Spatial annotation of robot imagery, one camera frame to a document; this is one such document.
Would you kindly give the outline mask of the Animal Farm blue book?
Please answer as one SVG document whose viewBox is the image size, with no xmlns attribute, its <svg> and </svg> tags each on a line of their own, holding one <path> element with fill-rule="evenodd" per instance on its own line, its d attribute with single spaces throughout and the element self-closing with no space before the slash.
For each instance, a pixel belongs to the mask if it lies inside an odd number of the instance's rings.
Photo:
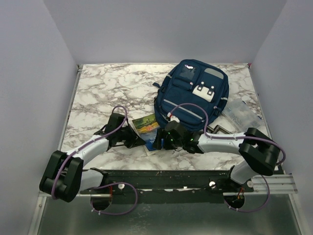
<svg viewBox="0 0 313 235">
<path fill-rule="evenodd" d="M 157 150 L 153 148 L 153 143 L 156 140 L 157 130 L 160 126 L 156 121 L 155 114 L 133 119 L 131 126 L 139 137 L 145 141 L 143 147 L 146 154 L 149 156 L 157 152 Z"/>
</svg>

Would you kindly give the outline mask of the navy blue student backpack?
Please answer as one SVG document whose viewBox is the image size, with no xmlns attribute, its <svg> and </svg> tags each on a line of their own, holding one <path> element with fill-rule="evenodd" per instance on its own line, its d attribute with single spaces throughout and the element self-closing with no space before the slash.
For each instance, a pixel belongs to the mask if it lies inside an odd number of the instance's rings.
<svg viewBox="0 0 313 235">
<path fill-rule="evenodd" d="M 229 97 L 227 74 L 195 59 L 184 59 L 165 77 L 154 99 L 154 113 L 165 127 L 172 113 L 189 131 L 202 130 L 220 116 Z"/>
</svg>

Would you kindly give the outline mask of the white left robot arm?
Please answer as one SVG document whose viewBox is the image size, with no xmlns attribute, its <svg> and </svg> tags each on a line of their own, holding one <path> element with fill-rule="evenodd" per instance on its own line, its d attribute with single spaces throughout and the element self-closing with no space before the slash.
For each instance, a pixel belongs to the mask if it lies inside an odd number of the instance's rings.
<svg viewBox="0 0 313 235">
<path fill-rule="evenodd" d="M 109 186 L 105 179 L 107 173 L 96 168 L 84 170 L 83 167 L 119 142 L 127 148 L 145 145 L 128 119 L 113 113 L 108 123 L 84 144 L 68 152 L 56 150 L 51 154 L 39 184 L 40 191 L 65 202 L 71 202 L 79 192 L 89 188 L 104 193 Z"/>
</svg>

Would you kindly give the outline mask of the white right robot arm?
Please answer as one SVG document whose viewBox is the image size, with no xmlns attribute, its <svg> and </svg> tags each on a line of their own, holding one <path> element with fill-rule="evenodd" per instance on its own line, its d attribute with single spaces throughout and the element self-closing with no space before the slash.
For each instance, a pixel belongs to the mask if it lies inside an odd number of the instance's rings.
<svg viewBox="0 0 313 235">
<path fill-rule="evenodd" d="M 235 165 L 225 179 L 225 187 L 231 192 L 240 189 L 256 175 L 273 175 L 282 152 L 277 143 L 256 128 L 248 128 L 244 133 L 219 135 L 191 132 L 176 121 L 169 122 L 165 128 L 158 128 L 153 148 L 182 148 L 192 154 L 222 152 L 242 156 L 244 160 Z"/>
</svg>

